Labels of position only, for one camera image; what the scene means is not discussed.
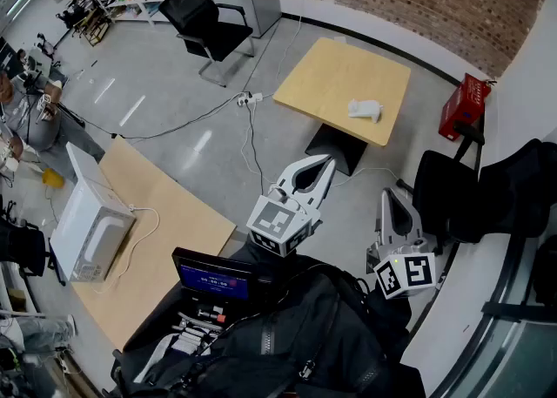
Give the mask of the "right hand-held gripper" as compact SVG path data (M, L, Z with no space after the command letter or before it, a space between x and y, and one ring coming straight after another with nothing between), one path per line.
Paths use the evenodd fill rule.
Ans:
M379 196L376 236L366 250L366 272L376 275L387 300L436 285L434 254L422 234L419 213L408 198L390 188Z

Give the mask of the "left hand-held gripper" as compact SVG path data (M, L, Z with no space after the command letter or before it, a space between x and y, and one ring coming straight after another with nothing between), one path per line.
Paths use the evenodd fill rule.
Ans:
M311 237L322 224L319 207L335 172L336 160L329 154L288 165L254 206L247 221L252 242L286 257Z

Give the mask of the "person's left forearm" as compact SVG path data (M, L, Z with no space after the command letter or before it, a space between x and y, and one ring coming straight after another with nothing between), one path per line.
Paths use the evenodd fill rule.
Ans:
M311 265L306 256L293 252L282 257L256 245L250 236L230 255L230 259L254 265L257 276L276 287L282 286Z

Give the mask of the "person's right forearm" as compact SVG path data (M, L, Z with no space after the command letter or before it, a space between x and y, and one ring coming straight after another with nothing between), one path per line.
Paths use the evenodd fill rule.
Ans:
M410 341L406 326L412 317L412 310L408 298L387 299L376 281L373 290L366 296L366 304L379 344L385 351L403 352Z

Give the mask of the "black mesh office chair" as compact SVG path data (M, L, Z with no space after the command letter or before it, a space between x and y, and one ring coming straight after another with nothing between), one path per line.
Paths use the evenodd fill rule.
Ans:
M491 233L540 236L557 204L557 144L534 138L476 171L460 160L472 143L484 145L483 133L462 121L453 129L464 138L455 156L424 152L408 189L424 232L436 239L434 253L441 255L448 242L477 244Z

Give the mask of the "square wooden table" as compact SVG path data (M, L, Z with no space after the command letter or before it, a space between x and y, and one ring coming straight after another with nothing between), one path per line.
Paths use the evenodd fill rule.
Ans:
M318 39L272 95L273 100L321 123L305 153L331 154L352 176L368 145L384 147L393 132L411 70L386 57ZM352 118L352 101L377 101L379 119Z

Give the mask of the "red box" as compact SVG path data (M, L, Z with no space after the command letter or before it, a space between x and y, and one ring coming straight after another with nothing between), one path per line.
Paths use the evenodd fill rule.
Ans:
M480 80L466 73L452 96L443 106L439 135L451 141L456 140L460 134L454 130L456 121L471 125L485 111L485 99L492 88L488 80Z

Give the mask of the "chest-mounted monitor screen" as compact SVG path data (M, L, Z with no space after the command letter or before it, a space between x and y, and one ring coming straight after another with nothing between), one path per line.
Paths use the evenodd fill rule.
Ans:
M253 302L261 291L253 264L176 247L172 260L182 288L222 300Z

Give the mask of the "long wooden table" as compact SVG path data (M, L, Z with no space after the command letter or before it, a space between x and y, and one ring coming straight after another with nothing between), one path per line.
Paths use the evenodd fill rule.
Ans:
M138 209L137 220L106 281L72 286L113 346L123 350L178 283L174 249L217 255L236 227L120 137L100 168L118 197Z

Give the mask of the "person's black jacket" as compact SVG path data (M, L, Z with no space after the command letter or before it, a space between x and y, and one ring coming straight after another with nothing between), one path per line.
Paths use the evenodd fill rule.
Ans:
M104 398L426 398L419 370L385 351L363 280L311 265L197 354L116 357Z

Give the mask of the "black cantilever visitor chair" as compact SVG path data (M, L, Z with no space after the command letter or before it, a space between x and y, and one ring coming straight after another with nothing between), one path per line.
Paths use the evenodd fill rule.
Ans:
M223 72L218 78L208 78L204 72L210 67L218 68L221 63L245 41L250 45L242 54L255 56L252 39L253 28L247 24L245 9L228 3L215 3L212 0L164 0L158 6L159 12L178 32L189 53L205 57L207 62L198 71L205 81L227 86ZM219 19L220 10L233 10L242 17L241 24L223 22Z

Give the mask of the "white microwave oven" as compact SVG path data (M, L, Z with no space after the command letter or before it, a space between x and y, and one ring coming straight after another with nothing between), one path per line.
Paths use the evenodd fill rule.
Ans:
M77 183L50 245L67 280L102 282L135 216L89 153L71 143L66 151Z

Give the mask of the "yellow bin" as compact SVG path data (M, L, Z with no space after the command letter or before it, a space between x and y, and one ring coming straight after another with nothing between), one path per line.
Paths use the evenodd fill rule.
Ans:
M54 189L61 189L64 187L64 177L50 168L43 171L42 181L46 186Z

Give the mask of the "black swivel chair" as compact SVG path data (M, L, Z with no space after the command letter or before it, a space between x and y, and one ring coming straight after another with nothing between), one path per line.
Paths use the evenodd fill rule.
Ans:
M47 249L42 231L31 223L16 226L0 217L0 262L13 262L34 276L42 276Z

